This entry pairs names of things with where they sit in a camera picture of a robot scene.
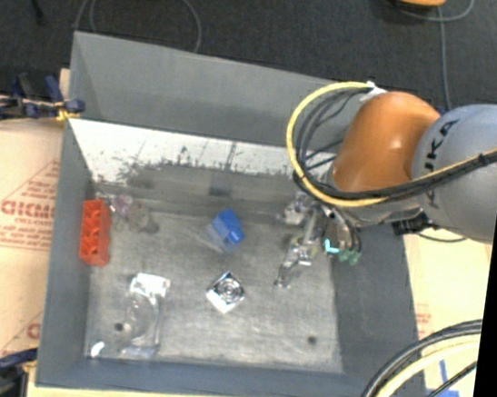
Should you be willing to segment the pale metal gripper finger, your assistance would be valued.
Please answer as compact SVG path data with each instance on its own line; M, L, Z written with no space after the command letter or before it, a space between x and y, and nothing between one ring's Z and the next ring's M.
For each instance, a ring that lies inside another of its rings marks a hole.
M299 250L296 245L288 247L285 257L278 268L277 277L274 284L277 287L286 288L290 285L294 269L298 266Z
M297 248L297 264L302 266L311 266L315 256L315 246L302 244Z

